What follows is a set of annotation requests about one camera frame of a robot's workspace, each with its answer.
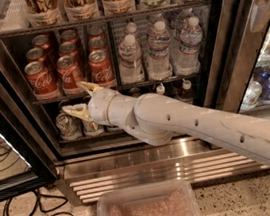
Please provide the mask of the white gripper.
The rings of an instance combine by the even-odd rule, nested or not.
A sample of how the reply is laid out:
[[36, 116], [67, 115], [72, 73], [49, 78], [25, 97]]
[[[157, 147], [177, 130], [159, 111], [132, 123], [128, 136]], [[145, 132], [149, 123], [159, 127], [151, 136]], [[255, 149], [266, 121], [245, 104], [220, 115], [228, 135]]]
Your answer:
[[91, 122], [96, 121], [102, 125], [119, 125], [123, 123], [123, 119], [117, 117], [117, 111], [113, 110], [111, 103], [113, 98], [117, 97], [119, 93], [113, 89], [103, 88], [97, 83], [92, 82], [78, 82], [81, 92], [85, 91], [91, 96], [88, 104], [77, 104], [64, 106], [62, 110], [68, 115], [80, 118], [82, 121]]

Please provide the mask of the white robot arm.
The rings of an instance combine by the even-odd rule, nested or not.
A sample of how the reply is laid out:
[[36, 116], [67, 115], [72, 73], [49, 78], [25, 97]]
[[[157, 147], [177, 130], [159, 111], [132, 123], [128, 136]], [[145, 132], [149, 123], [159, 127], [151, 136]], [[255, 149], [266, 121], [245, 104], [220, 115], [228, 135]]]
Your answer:
[[270, 120], [198, 107], [156, 93], [137, 98], [98, 84], [80, 82], [91, 99], [62, 110], [82, 120], [117, 126], [153, 146], [166, 145], [174, 132], [210, 142], [270, 167]]

